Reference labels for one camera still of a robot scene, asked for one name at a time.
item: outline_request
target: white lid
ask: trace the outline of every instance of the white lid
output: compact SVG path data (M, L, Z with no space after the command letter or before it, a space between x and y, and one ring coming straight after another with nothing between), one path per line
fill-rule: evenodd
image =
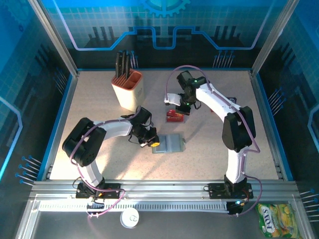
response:
M127 208L121 214L121 224L126 228L133 228L139 222L140 215L135 208Z

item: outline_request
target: metal bracket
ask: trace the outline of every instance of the metal bracket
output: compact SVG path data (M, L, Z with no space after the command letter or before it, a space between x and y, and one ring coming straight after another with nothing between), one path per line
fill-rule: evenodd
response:
M119 183L105 183L101 186L103 189L119 189L121 185ZM97 198L100 199L118 199L120 198L120 192L114 191L114 192L99 192L90 189L87 187L84 183L79 183L75 198L89 198L92 196L92 194L96 194Z
M254 198L253 190L250 183L246 184L244 191L238 193L232 193L231 196L226 194L223 183L210 183L208 184L208 193L210 199L245 199L247 195L249 199Z

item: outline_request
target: work surface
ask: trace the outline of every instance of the work surface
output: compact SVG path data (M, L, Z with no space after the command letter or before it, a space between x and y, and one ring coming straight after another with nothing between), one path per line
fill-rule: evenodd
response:
M142 71L146 99L143 107L153 114L152 121L159 134L182 133L185 151L171 154L152 154L150 147L140 148L129 143L128 136L103 142L96 158L100 172L106 179L223 179L227 170L227 148L222 142L223 123L206 105L192 109L185 123L167 123L164 89L170 71ZM182 93L176 72L169 84L169 93ZM207 71L214 87L227 97L236 97L237 104L253 110L256 141L260 154L248 154L246 173L260 179L278 179L269 149L248 72ZM194 77L201 74L191 71ZM123 109L111 85L114 72L81 72L50 179L75 179L77 169L69 162L62 143L78 121L113 120L132 114Z

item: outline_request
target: yellow snack bag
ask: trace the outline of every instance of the yellow snack bag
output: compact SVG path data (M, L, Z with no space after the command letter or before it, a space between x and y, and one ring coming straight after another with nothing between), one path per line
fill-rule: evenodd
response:
M267 238L302 239L296 218L289 204L257 204L259 228Z

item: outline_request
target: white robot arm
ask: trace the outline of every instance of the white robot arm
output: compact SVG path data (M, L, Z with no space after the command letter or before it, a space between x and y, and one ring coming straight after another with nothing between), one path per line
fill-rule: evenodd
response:
M104 182L95 162L95 158L104 140L130 135L138 138L141 147L146 145L155 147L160 144L157 130L153 127L152 114L146 109L141 108L134 117L132 116L122 116L107 122L91 121L88 118L82 118L64 141L62 148L70 157L80 139L88 130L95 127L73 155L73 159L79 165L83 178L85 178L89 185L98 187Z
M244 125L240 122L237 111L240 111L249 125L252 135L255 137L255 126L252 111L249 107L241 108L218 92L211 83L210 89L204 77L194 79L188 71L184 71L177 77L184 94L167 94L165 104L176 105L176 112L189 115L190 106L196 101L203 102L211 108L223 121L222 139L228 148L228 168L225 175L227 190L236 191L246 184L247 178L242 174L245 168L246 151L252 144Z

